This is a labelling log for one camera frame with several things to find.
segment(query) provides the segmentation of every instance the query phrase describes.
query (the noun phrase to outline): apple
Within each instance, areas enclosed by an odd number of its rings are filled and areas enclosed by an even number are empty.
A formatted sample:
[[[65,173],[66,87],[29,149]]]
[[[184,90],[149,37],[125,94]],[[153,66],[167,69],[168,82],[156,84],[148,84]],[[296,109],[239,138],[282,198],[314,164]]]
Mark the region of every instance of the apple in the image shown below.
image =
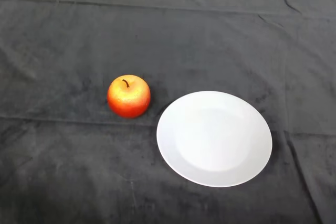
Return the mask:
[[[124,118],[135,118],[146,111],[151,101],[148,84],[138,76],[116,78],[107,92],[110,108]]]

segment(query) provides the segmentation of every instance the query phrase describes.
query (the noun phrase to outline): apple stem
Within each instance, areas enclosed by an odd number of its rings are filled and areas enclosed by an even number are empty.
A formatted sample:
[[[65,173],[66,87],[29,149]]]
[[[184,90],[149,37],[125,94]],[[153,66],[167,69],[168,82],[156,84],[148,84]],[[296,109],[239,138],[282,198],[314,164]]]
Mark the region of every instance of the apple stem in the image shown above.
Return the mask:
[[[122,81],[126,82],[126,80],[122,79]],[[128,85],[128,82],[126,82],[127,87],[129,88],[130,86]]]

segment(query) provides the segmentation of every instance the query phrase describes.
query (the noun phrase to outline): white plate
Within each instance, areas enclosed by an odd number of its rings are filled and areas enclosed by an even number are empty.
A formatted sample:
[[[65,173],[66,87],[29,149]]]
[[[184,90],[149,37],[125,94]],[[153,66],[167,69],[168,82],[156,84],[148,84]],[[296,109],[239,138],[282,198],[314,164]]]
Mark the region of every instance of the white plate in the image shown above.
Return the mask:
[[[272,151],[259,112],[233,95],[202,91],[174,101],[162,114],[156,137],[164,160],[182,177],[228,187],[255,177]]]

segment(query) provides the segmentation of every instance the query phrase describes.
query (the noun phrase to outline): table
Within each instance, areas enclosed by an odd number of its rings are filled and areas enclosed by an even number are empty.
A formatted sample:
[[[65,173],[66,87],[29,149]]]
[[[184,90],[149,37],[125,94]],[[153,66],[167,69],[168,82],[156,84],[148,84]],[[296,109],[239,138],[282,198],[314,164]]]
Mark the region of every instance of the table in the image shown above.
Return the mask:
[[[0,223],[336,223],[336,0],[0,0]],[[113,114],[135,74],[152,104]],[[265,169],[204,187],[164,162],[156,125],[216,90],[272,132]]]

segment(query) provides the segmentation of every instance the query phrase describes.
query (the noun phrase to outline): gray cloth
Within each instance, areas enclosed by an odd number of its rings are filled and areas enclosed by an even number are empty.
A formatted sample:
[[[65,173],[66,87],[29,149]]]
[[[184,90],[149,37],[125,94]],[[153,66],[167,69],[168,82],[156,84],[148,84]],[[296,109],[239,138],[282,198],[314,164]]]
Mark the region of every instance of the gray cloth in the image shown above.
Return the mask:
[[[336,0],[0,0],[0,223],[336,223]],[[152,104],[106,101],[135,74]],[[204,187],[164,162],[175,99],[223,91],[273,140],[255,178]]]

